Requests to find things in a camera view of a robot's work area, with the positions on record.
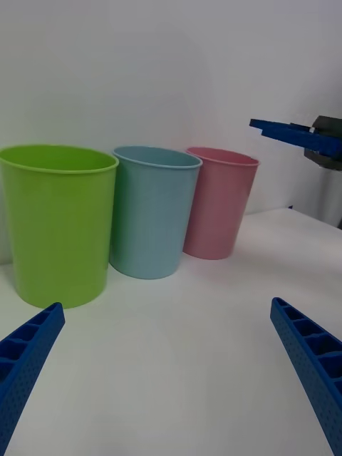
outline white table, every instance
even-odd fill
[[[0,339],[38,312],[0,268]],[[233,256],[114,271],[66,311],[6,456],[322,456],[269,319],[281,296],[342,339],[342,232],[290,209],[244,218]]]

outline pink cup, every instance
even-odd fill
[[[247,155],[191,147],[203,160],[183,251],[203,259],[227,258],[233,251],[259,161]]]

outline cup rim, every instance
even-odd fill
[[[51,149],[53,148],[59,148],[59,147],[65,147],[65,148],[71,148],[71,149],[76,149],[76,150],[87,150],[90,152],[94,152],[96,154],[101,154],[101,155],[107,155],[108,157],[114,159],[114,162],[112,165],[101,167],[101,168],[93,168],[91,170],[59,170],[59,169],[53,169],[53,168],[44,168],[44,167],[35,167],[35,166],[29,166],[29,165],[22,165],[20,163],[14,163],[10,160],[7,160],[6,158],[3,158],[1,156],[1,153],[5,150],[15,150],[19,148],[29,148],[29,147],[50,147]],[[0,162],[12,166],[15,168],[19,168],[21,170],[27,170],[27,171],[35,171],[35,172],[44,172],[44,173],[50,173],[50,174],[62,174],[62,175],[75,175],[75,174],[97,174],[99,172],[105,172],[105,171],[110,171],[114,170],[118,165],[119,165],[119,160],[117,157],[113,157],[111,154],[101,152],[96,149],[91,149],[90,147],[78,147],[75,145],[66,145],[66,144],[19,144],[19,145],[14,145],[10,147],[3,147],[0,149]]]
[[[159,163],[153,163],[153,162],[143,162],[142,160],[136,160],[133,158],[125,157],[124,155],[120,154],[120,150],[128,150],[131,148],[141,148],[141,149],[155,149],[155,150],[166,150],[168,152],[173,152],[177,155],[191,155],[193,158],[197,160],[197,163],[194,163],[193,165],[161,165]],[[135,163],[137,165],[142,165],[142,166],[147,166],[147,167],[156,167],[156,168],[164,168],[164,169],[169,169],[169,170],[194,170],[198,167],[201,167],[203,165],[203,161],[200,157],[197,157],[196,155],[193,154],[187,154],[186,152],[181,152],[179,150],[175,149],[167,149],[165,147],[154,147],[154,146],[149,146],[149,145],[124,145],[120,147],[116,147],[114,151],[112,152],[114,156],[116,156],[120,161],[128,161],[131,163]]]
[[[249,158],[250,160],[253,160],[254,162],[253,163],[234,163],[234,162],[225,161],[225,160],[216,160],[214,158],[203,157],[203,156],[197,155],[197,153],[195,153],[196,150],[200,150],[200,149],[220,150],[220,151],[223,151],[223,152],[229,152],[231,154],[241,155],[243,157]],[[189,148],[187,148],[187,153],[190,154],[190,155],[194,155],[195,157],[200,158],[204,162],[219,163],[221,165],[227,165],[227,166],[258,167],[260,165],[260,163],[261,163],[260,160],[258,160],[256,158],[253,158],[250,155],[241,154],[240,152],[234,152],[233,150],[220,149],[218,147],[201,147],[201,146],[189,147]]]

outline plastic cup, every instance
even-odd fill
[[[259,161],[228,150],[191,147],[203,160],[192,204],[184,252],[223,259],[233,251]]]
[[[110,263],[139,279],[171,275],[180,263],[202,161],[175,150],[119,147]]]
[[[0,151],[16,288],[45,308],[80,306],[105,287],[118,159],[90,149]]]

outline green cup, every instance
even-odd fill
[[[45,308],[94,299],[105,287],[118,159],[61,145],[0,151],[19,296]]]

